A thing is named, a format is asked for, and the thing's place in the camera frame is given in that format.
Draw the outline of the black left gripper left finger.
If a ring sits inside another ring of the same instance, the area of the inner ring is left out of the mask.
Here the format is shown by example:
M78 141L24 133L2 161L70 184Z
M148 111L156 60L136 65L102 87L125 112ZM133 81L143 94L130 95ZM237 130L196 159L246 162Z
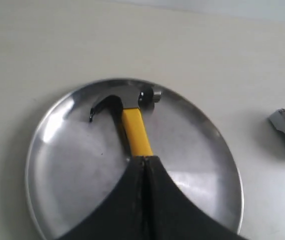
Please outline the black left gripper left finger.
M144 158L133 157L116 186L102 203L59 239L142 240L144 238L142 210L144 170Z

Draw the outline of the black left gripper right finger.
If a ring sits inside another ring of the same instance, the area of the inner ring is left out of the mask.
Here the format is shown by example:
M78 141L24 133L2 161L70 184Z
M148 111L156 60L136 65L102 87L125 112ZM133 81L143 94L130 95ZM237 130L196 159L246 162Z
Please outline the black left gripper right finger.
M144 159L144 213L151 240L241 240L194 205L157 156Z

